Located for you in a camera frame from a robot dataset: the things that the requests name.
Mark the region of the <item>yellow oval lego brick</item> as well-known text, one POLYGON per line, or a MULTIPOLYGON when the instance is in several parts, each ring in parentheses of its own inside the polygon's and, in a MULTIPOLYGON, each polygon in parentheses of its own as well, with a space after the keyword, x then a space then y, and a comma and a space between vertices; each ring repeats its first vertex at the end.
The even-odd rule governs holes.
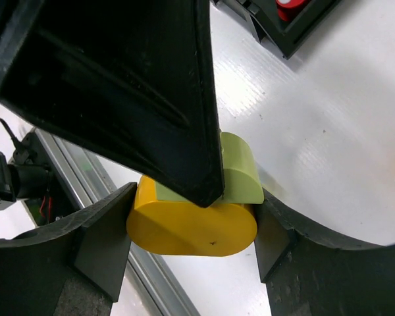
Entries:
POLYGON ((156 183, 142 176, 126 231, 137 246, 159 255, 225 257, 246 249, 257 234, 250 205, 160 201, 156 183))

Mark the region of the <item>red flower print lego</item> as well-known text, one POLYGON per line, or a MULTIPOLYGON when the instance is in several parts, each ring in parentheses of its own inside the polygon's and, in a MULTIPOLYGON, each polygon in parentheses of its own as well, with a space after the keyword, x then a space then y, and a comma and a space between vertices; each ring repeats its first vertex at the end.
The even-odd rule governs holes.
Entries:
POLYGON ((278 16, 285 22, 291 22, 308 3, 309 0, 276 0, 278 16))

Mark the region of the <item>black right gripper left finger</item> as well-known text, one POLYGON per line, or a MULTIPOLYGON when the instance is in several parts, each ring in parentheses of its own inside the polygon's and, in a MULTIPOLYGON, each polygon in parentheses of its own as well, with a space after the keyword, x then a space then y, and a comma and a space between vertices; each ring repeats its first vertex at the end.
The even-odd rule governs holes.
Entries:
POLYGON ((0 315, 109 315, 115 302, 73 266, 97 211, 0 239, 0 315))

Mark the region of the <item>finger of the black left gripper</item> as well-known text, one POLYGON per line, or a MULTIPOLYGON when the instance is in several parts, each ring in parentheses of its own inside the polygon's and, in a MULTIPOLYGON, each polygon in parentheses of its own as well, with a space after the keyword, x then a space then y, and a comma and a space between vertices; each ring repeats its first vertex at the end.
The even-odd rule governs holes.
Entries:
POLYGON ((208 1, 0 1, 0 104, 200 207, 224 192, 208 1))

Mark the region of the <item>light green curved lego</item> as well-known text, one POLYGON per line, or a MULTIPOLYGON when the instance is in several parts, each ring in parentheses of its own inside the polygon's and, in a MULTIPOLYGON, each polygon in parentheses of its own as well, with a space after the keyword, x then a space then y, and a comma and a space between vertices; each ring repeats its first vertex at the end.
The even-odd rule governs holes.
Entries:
MULTIPOLYGON (((239 136, 229 132, 220 131, 219 136, 224 190, 211 204, 205 205, 205 207, 217 203, 262 204, 264 193, 249 145, 239 136)), ((186 180, 197 180, 200 188, 204 189, 203 191, 206 193, 210 193, 213 185, 210 184, 209 176, 198 179, 197 175, 202 172, 200 169, 194 169, 196 169, 195 173, 186 176, 186 180)), ((155 181, 154 188, 158 201, 190 202, 201 207, 200 204, 195 204, 157 181, 155 181)))

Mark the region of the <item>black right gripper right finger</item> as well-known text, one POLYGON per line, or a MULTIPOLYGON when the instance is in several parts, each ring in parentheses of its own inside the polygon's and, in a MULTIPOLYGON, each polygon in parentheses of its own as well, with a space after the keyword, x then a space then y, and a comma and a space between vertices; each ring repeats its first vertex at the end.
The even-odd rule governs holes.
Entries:
POLYGON ((395 315, 395 244, 327 228, 269 192, 255 252, 272 315, 395 315))

